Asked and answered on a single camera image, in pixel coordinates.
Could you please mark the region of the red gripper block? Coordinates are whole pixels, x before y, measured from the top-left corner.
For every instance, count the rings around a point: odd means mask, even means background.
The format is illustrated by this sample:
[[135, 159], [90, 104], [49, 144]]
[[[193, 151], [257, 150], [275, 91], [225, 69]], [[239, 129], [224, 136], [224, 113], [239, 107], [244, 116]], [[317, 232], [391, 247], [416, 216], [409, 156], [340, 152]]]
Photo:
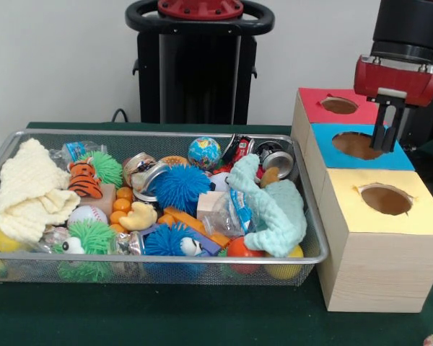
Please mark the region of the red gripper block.
[[[361, 55], [354, 74], [354, 92], [371, 99], [395, 97], [407, 105], [426, 107], [433, 100], [433, 65]], [[385, 129], [386, 110], [392, 118]], [[379, 104], [370, 146], [393, 152], [405, 107]]]

